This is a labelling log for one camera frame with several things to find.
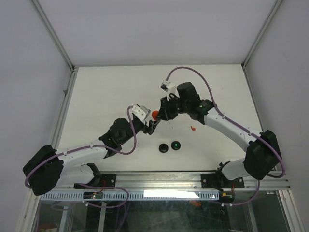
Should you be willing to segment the red case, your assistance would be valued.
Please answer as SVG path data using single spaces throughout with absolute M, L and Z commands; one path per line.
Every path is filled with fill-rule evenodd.
M 158 111 L 158 110 L 152 111 L 152 118 L 153 118 L 154 120 L 159 120 L 158 114 L 159 114 L 159 111 Z

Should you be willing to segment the black case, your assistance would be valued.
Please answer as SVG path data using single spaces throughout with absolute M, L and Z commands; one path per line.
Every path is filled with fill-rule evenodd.
M 173 141 L 171 143 L 171 148 L 173 150 L 179 150 L 181 148 L 181 143 L 179 141 Z
M 161 153 L 166 153 L 169 150 L 169 146 L 166 143 L 162 143 L 159 145 L 158 149 Z

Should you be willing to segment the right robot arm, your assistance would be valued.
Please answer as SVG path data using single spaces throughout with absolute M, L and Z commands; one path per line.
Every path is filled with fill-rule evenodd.
M 190 82 L 176 86 L 163 81 L 161 89 L 166 96 L 160 100 L 158 119 L 168 121 L 178 114 L 188 114 L 191 119 L 216 129 L 245 152 L 242 159 L 220 164 L 216 175 L 219 186 L 227 187 L 234 179 L 246 176 L 262 180 L 279 163 L 281 155 L 273 132 L 252 130 L 228 119 L 212 101 L 202 100 Z

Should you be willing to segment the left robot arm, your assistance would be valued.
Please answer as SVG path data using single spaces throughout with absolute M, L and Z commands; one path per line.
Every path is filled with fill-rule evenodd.
M 137 117 L 129 122 L 118 118 L 105 134 L 86 145 L 63 150 L 44 145 L 23 167 L 25 186 L 36 196 L 61 186 L 73 186 L 75 189 L 107 187 L 94 162 L 115 154 L 132 154 L 137 147 L 137 134 L 153 134 L 159 122 L 150 120 L 143 123 Z

